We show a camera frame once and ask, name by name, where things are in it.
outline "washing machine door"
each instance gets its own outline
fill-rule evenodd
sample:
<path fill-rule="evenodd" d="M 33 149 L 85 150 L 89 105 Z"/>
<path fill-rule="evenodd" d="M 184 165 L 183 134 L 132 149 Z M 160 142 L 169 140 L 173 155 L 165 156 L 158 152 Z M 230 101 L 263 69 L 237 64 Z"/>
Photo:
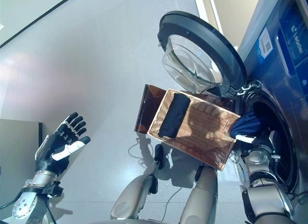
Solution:
<path fill-rule="evenodd" d="M 204 20 L 180 11 L 165 14 L 158 40 L 163 65 L 185 89 L 232 98 L 246 82 L 244 64 L 233 46 Z"/>

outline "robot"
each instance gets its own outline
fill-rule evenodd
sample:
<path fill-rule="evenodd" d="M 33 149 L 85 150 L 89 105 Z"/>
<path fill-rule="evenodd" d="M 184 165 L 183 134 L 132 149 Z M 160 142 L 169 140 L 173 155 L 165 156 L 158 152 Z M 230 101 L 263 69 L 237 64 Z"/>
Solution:
<path fill-rule="evenodd" d="M 49 199 L 61 196 L 63 188 L 57 178 L 67 169 L 69 156 L 90 142 L 80 137 L 86 132 L 86 123 L 75 112 L 68 116 L 55 132 L 46 136 L 35 154 L 36 172 L 27 180 L 16 198 L 0 207 L 4 209 L 14 203 L 12 216 L 1 223 L 34 224 L 56 223 L 49 209 Z M 247 218 L 254 224 L 295 224 L 290 200 L 274 173 L 279 156 L 272 153 L 277 135 L 271 132 L 268 141 L 257 141 L 242 155 L 247 166 L 249 186 L 243 188 L 243 202 Z M 163 149 L 155 147 L 153 164 L 144 174 L 130 182 L 111 210 L 111 220 L 102 224 L 159 224 L 154 220 L 140 220 L 148 194 L 157 193 L 157 178 L 154 172 L 163 168 Z M 180 224 L 214 224 L 218 199 L 217 171 L 207 165 L 197 170 L 196 186 L 192 189 L 180 217 Z"/>

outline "gray cabinet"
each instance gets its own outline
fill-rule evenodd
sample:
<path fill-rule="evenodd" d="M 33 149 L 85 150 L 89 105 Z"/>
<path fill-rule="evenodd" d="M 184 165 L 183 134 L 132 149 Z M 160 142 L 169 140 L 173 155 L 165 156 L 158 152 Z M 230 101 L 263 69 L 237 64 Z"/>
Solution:
<path fill-rule="evenodd" d="M 39 146 L 39 123 L 0 119 L 0 204 L 17 195 L 35 172 L 34 155 Z M 0 211 L 0 220 L 11 216 L 12 206 Z"/>

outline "washing machine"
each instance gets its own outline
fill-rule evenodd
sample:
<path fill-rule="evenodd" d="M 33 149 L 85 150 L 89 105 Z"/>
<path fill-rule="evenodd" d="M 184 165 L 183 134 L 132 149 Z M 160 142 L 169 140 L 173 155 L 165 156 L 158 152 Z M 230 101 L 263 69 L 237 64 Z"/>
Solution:
<path fill-rule="evenodd" d="M 308 5 L 278 0 L 246 59 L 202 19 L 179 11 L 165 14 L 158 33 L 167 72 L 186 90 L 232 100 L 240 115 L 266 116 L 277 131 L 277 177 L 298 224 L 308 222 Z M 239 177 L 249 186 L 243 156 L 251 144 L 234 146 Z"/>

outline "floor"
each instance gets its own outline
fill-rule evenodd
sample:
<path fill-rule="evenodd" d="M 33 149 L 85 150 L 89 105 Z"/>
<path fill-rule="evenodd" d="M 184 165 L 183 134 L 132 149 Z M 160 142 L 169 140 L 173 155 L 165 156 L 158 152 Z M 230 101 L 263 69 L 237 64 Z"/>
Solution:
<path fill-rule="evenodd" d="M 51 202 L 57 223 L 108 220 L 121 191 L 143 173 L 141 150 L 151 146 L 131 149 L 141 159 L 128 149 L 137 143 L 144 84 L 181 89 L 162 67 L 156 36 L 171 10 L 197 14 L 194 0 L 70 0 L 1 49 L 2 119 L 43 122 L 44 134 L 74 111 L 87 122 L 91 142 L 71 157 L 61 176 L 64 196 Z M 168 156 L 159 192 L 148 196 L 140 218 L 161 220 L 183 187 L 164 218 L 177 224 L 200 162 L 176 150 Z M 218 173 L 218 185 L 216 223 L 244 223 L 232 162 Z"/>

